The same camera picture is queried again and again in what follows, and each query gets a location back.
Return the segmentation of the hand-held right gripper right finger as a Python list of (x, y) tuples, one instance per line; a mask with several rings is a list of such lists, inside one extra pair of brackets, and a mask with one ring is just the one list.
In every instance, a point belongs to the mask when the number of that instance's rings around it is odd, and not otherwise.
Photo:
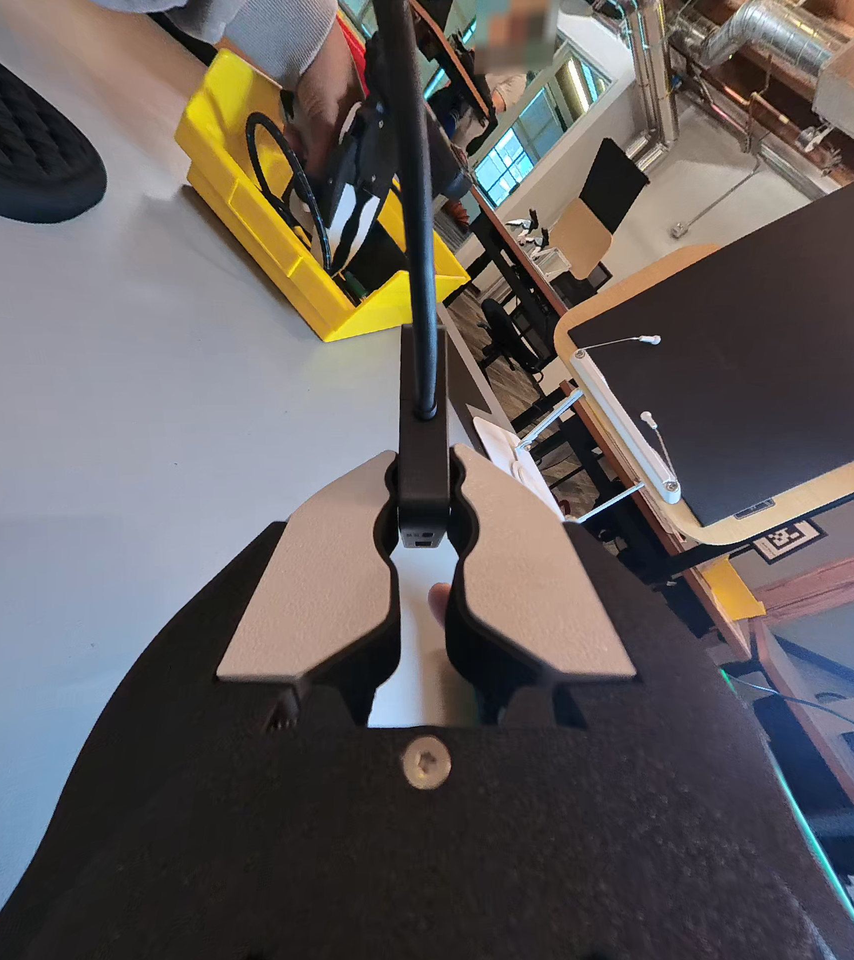
[(636, 668), (567, 526), (466, 445), (450, 450), (457, 567), (446, 649), (474, 687), (625, 682)]

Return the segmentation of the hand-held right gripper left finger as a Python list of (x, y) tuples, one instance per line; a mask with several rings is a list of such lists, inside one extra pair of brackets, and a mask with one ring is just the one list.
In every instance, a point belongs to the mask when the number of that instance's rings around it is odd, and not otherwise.
[(289, 517), (217, 666), (220, 681), (298, 685), (396, 618), (396, 459), (381, 452)]

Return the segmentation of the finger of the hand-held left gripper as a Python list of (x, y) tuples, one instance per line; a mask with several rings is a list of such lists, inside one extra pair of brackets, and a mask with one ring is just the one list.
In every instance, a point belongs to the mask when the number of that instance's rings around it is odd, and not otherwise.
[(369, 194), (361, 187), (344, 183), (332, 208), (327, 238), (331, 248), (359, 248), (369, 232)]
[(385, 205), (363, 187), (344, 187), (337, 202), (337, 266), (346, 267), (360, 250)]

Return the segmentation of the yellow plastic bin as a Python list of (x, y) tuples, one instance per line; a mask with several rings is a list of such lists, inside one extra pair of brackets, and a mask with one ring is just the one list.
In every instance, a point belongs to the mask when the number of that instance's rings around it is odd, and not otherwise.
[(411, 321), (400, 188), (346, 267), (337, 266), (320, 206), (283, 136), (286, 91), (234, 52), (219, 51), (188, 102), (176, 141), (189, 183), (284, 294), (321, 342)]

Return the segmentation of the black adapter hub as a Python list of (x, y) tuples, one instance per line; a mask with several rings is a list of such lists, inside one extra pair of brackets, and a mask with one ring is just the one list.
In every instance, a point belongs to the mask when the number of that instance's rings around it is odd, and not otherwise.
[(438, 328), (432, 170), (409, 2), (374, 3), (396, 130), (411, 323), (401, 329), (397, 516), (401, 544), (441, 544), (450, 511), (446, 339)]

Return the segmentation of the person's left forearm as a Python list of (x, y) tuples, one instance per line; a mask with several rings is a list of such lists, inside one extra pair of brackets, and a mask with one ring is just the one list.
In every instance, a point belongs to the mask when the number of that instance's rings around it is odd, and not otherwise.
[(351, 82), (351, 54), (338, 24), (337, 2), (136, 2), (193, 41), (227, 45), (290, 92), (302, 82)]

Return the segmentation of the person's left hand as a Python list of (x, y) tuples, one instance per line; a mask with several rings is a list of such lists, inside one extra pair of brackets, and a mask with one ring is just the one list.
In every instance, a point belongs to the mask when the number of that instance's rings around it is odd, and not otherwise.
[(284, 127), (284, 137), (309, 178), (323, 177), (348, 114), (363, 99), (357, 66), (335, 19), (296, 86), (292, 117)]

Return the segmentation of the black office chair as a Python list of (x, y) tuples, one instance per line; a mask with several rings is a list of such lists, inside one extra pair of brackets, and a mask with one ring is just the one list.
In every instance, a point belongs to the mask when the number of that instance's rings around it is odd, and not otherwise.
[(483, 322), (479, 327), (484, 330), (490, 344), (482, 351), (479, 368), (487, 377), (486, 371), (498, 359), (505, 360), (507, 366), (520, 369), (524, 374), (537, 376), (544, 366), (543, 361), (527, 346), (505, 309), (495, 299), (489, 297), (481, 302)]

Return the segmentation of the black and wood panel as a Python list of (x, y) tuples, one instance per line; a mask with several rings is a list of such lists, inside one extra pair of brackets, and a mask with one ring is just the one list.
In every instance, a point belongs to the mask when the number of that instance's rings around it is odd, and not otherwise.
[(649, 178), (623, 149), (612, 138), (602, 138), (579, 194), (549, 228), (550, 243), (563, 254), (575, 281), (589, 280), (648, 185)]

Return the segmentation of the square marker tag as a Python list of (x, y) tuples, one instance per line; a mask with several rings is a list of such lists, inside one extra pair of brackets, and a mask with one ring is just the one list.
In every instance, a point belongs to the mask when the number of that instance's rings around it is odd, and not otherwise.
[(812, 519), (797, 519), (757, 537), (750, 546), (771, 566), (826, 536), (827, 533)]

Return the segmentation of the black textured wrist rest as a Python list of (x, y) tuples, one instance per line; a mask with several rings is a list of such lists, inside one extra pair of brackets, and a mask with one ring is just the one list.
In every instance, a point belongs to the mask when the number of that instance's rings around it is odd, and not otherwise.
[(0, 216), (30, 224), (73, 220), (108, 186), (84, 133), (0, 63)]

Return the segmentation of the silver ventilation duct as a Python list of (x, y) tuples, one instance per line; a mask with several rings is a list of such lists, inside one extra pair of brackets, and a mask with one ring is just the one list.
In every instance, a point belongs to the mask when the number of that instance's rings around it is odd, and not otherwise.
[(817, 78), (848, 37), (803, 6), (775, 1), (746, 1), (723, 24), (698, 42), (694, 54), (704, 67), (717, 66), (746, 45)]

